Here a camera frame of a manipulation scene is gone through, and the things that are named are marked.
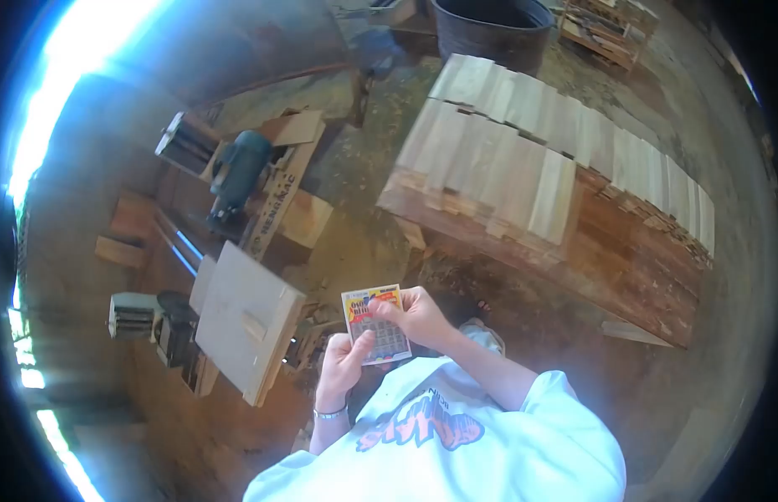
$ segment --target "hand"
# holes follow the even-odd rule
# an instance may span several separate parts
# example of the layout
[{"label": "hand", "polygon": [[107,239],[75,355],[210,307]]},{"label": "hand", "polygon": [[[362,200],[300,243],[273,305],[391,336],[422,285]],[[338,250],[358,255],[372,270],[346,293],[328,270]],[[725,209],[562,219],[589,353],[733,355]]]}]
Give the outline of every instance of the hand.
[{"label": "hand", "polygon": [[344,398],[361,377],[361,362],[375,346],[375,333],[364,331],[350,343],[347,333],[330,336],[324,351],[322,373],[316,387],[316,411],[335,413],[344,408]]},{"label": "hand", "polygon": [[420,286],[400,290],[403,310],[393,304],[372,299],[370,312],[378,319],[389,320],[400,326],[408,339],[447,355],[459,331],[447,322],[431,295]]}]

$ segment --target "black barrel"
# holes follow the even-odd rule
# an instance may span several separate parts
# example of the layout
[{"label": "black barrel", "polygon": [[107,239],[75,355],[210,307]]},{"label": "black barrel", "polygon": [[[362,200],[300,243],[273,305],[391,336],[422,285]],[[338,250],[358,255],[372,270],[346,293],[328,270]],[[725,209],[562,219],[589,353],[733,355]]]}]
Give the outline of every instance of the black barrel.
[{"label": "black barrel", "polygon": [[554,15],[536,0],[432,0],[439,54],[493,59],[515,72],[536,75]]}]

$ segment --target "printed logo on shirt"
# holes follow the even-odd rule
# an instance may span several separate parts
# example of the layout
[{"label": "printed logo on shirt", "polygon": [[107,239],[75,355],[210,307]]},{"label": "printed logo on shirt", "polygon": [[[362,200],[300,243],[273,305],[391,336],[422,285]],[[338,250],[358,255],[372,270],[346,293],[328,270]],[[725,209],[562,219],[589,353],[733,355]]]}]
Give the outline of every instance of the printed logo on shirt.
[{"label": "printed logo on shirt", "polygon": [[436,389],[428,389],[422,398],[414,402],[399,420],[401,410],[384,415],[357,441],[355,451],[369,451],[378,443],[397,443],[403,446],[414,438],[417,447],[439,436],[448,451],[474,443],[484,436],[484,426],[464,413],[451,415],[449,403]]}]

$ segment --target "person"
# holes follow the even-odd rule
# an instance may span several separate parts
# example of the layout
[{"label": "person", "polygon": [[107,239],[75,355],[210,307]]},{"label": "person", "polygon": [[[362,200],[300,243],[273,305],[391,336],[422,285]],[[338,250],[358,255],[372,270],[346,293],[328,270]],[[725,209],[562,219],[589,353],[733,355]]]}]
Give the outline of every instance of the person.
[{"label": "person", "polygon": [[623,499],[620,447],[563,372],[537,375],[505,358],[479,321],[454,328],[422,287],[401,300],[403,310],[371,300],[370,313],[444,356],[389,372],[350,427],[345,398],[374,333],[353,345],[331,336],[309,451],[255,477],[244,502]]}]

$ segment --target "metal machine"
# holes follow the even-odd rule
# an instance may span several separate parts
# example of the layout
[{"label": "metal machine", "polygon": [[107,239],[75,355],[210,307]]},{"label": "metal machine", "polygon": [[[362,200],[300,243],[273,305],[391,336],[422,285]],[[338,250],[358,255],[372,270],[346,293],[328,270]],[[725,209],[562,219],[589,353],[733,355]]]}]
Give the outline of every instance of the metal machine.
[{"label": "metal machine", "polygon": [[149,338],[169,368],[186,361],[198,322],[188,297],[178,292],[163,291],[157,296],[125,292],[110,298],[110,336],[116,340]]},{"label": "metal machine", "polygon": [[257,131],[243,131],[230,143],[198,118],[180,112],[154,152],[210,183],[216,201],[206,222],[213,231],[226,234],[234,226],[231,217],[241,212],[268,165],[272,143]]}]

